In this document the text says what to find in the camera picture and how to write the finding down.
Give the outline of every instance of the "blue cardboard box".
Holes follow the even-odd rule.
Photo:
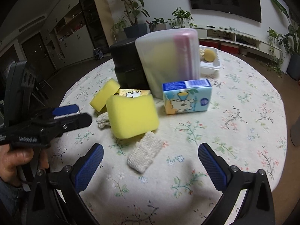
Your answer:
[[[164,83],[162,87],[166,114],[206,111],[212,96],[207,79]]]

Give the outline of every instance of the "sponge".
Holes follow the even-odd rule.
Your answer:
[[[107,81],[103,88],[94,96],[90,105],[95,108],[97,112],[105,106],[107,99],[114,95],[121,86],[113,79]]]
[[[152,95],[136,98],[111,96],[106,102],[110,126],[118,139],[128,139],[158,128]]]
[[[207,62],[213,62],[215,60],[215,58],[216,58],[216,54],[211,49],[205,49],[203,57],[204,57],[205,61],[207,61]]]

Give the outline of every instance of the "white plastic tray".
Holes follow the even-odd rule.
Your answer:
[[[219,58],[219,52],[216,48],[209,47],[209,46],[199,46],[199,48],[201,50],[211,49],[217,55],[217,57],[215,58],[215,60],[212,63],[206,62],[204,60],[204,58],[201,59],[201,61],[200,61],[201,70],[200,71],[202,74],[214,74],[215,72],[217,72],[218,70],[220,70],[222,68],[221,61]]]

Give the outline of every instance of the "crocheted washcloth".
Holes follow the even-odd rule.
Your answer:
[[[128,155],[128,165],[140,173],[145,172],[162,146],[163,141],[157,138],[156,134],[147,132]]]
[[[110,120],[108,118],[108,113],[102,113],[98,116],[96,123],[99,125],[99,128],[104,128],[105,126],[110,126]]]

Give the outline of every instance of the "white tablecloth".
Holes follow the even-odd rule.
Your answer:
[[[287,127],[279,93],[243,60],[220,51],[222,69],[208,77],[213,91],[207,112],[166,116],[156,100],[164,140],[152,165],[140,175],[127,165],[136,138],[118,140],[111,129],[100,130],[89,105],[93,96],[116,76],[112,60],[95,68],[65,95],[61,106],[77,104],[90,113],[90,127],[64,134],[52,142],[51,167],[59,171],[87,153],[94,143],[104,158],[80,195],[100,224],[201,224],[221,197],[197,156],[207,142],[229,165],[243,171],[266,170],[271,189],[279,182],[286,156]],[[244,192],[227,220],[231,223]]]

